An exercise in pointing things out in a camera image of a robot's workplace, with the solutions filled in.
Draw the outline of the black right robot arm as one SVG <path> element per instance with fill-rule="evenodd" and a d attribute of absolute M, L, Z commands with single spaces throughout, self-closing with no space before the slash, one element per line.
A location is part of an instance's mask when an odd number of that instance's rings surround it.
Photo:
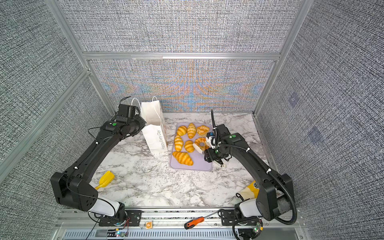
<path fill-rule="evenodd" d="M 253 177 L 259 193 L 256 207 L 268 221 L 277 220 L 285 225 L 293 225 L 297 218 L 294 186 L 287 174 L 279 174 L 267 165 L 248 145 L 239 133 L 230 133 L 224 125 L 216 125 L 211 110 L 213 131 L 207 133 L 206 140 L 211 147 L 204 150 L 204 160 L 222 166 L 229 156 L 237 159 Z"/>

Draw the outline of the large croissant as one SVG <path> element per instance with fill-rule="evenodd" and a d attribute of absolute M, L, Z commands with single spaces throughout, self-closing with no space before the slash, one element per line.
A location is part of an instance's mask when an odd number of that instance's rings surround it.
<path fill-rule="evenodd" d="M 194 164 L 192 158 L 188 153 L 185 152 L 173 152 L 173 157 L 177 160 L 179 164 L 192 166 Z"/>

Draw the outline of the white paper gift bag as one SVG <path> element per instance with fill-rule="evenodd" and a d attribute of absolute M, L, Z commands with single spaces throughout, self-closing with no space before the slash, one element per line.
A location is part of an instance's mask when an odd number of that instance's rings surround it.
<path fill-rule="evenodd" d="M 156 96 L 151 102 L 140 102 L 133 98 L 131 104 L 138 103 L 142 118 L 146 121 L 146 126 L 142 133 L 152 154 L 168 151 L 167 132 L 165 118 L 161 103 Z"/>

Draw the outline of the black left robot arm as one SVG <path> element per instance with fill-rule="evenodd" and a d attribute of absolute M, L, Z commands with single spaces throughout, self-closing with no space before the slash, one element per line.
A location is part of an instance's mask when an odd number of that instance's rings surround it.
<path fill-rule="evenodd" d="M 137 106 L 119 103 L 118 111 L 99 129 L 91 145 L 64 172 L 51 177 L 58 204 L 91 212 L 99 216 L 100 224 L 120 226 L 128 219 L 123 203 L 99 195 L 90 182 L 108 153 L 122 140 L 141 132 L 146 121 Z"/>

